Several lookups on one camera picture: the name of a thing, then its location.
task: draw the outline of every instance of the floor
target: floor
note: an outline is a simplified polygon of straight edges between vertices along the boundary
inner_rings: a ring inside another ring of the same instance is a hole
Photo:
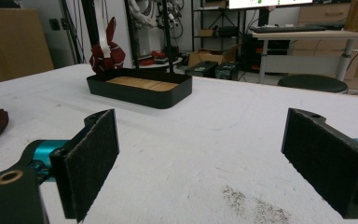
[[[184,74],[186,69],[187,69],[186,66],[177,66],[175,69],[175,73]],[[284,75],[265,75],[264,76],[264,84],[276,86],[278,84],[279,79],[281,79],[283,77],[284,77]],[[250,72],[245,73],[243,71],[240,71],[238,78],[239,78],[239,81],[241,81],[241,82],[258,83],[258,74],[257,73],[250,73]],[[358,90],[349,89],[348,94],[358,95]]]

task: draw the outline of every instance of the monitor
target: monitor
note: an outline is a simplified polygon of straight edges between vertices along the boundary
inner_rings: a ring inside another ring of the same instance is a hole
[[[312,3],[313,0],[228,0],[228,8],[290,7]]]

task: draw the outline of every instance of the white table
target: white table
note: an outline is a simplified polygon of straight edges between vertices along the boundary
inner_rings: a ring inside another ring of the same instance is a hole
[[[253,33],[253,37],[264,40],[263,52],[259,71],[259,83],[264,83],[266,72],[299,73],[315,75],[336,75],[336,79],[343,81],[347,67],[351,60],[354,40],[358,39],[358,32],[349,31],[316,31],[292,33]],[[267,55],[269,40],[300,40],[300,39],[345,39],[344,52],[340,57],[331,56],[295,56],[295,55]]]
[[[358,96],[194,77],[170,109],[92,95],[81,64],[0,83],[10,122],[0,171],[36,139],[70,139],[83,118],[114,108],[120,154],[84,223],[358,223],[344,220],[281,153],[289,107],[358,138]],[[41,185],[50,223],[55,183]]]

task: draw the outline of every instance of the chair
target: chair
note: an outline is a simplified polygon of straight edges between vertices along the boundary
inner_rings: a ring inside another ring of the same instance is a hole
[[[345,82],[337,80],[333,77],[318,75],[293,75],[283,77],[278,81],[278,86],[344,94],[348,92],[348,85]]]

